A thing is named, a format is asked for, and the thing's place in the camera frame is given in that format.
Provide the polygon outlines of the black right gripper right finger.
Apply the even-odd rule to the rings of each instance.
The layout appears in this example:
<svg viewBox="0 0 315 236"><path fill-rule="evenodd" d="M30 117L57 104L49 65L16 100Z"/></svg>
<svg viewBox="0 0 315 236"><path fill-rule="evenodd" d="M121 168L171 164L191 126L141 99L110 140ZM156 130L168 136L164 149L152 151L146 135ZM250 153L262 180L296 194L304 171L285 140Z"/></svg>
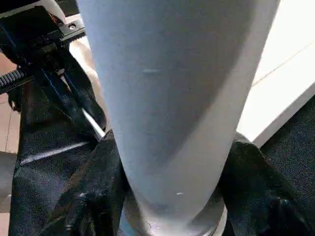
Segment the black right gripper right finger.
<svg viewBox="0 0 315 236"><path fill-rule="evenodd" d="M236 236L313 236L315 228L285 178L236 133L219 183Z"/></svg>

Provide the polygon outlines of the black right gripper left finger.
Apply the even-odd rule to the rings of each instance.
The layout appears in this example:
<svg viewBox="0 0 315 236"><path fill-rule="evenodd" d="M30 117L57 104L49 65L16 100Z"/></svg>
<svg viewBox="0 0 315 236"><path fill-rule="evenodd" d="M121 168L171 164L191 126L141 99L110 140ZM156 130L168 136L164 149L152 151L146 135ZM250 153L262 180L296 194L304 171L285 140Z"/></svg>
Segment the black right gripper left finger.
<svg viewBox="0 0 315 236"><path fill-rule="evenodd" d="M70 178L42 236L116 236L128 189L113 131Z"/></svg>

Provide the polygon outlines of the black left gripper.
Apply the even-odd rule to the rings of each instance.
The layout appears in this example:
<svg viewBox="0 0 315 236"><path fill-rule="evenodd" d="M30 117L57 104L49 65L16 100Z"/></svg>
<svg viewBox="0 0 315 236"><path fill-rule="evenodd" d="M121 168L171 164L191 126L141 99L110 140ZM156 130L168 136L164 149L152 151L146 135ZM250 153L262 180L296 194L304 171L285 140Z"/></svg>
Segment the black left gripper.
<svg viewBox="0 0 315 236"><path fill-rule="evenodd" d="M79 106L105 129L106 116L96 100L90 79L70 51L64 48L83 36L85 29L81 19L59 24L43 6L3 16L0 19L0 49L17 64L17 68L0 77L0 92L6 93L31 81L34 71L39 68L59 76L64 73Z"/></svg>

